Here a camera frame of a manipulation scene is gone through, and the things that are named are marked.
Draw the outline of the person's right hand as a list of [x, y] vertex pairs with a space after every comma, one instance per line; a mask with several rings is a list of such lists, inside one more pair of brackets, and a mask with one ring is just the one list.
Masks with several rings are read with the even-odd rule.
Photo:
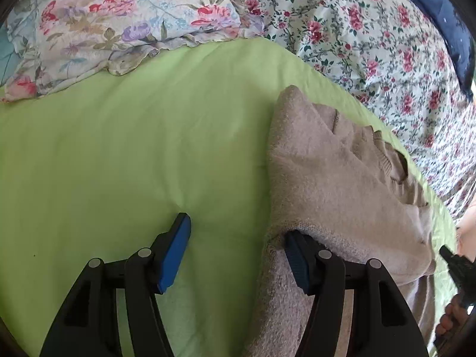
[[457, 325], [463, 325], [469, 315], [467, 309], [460, 306], [461, 297], [456, 294], [444, 309], [444, 314], [441, 316], [438, 325], [436, 326], [436, 337], [443, 336]]

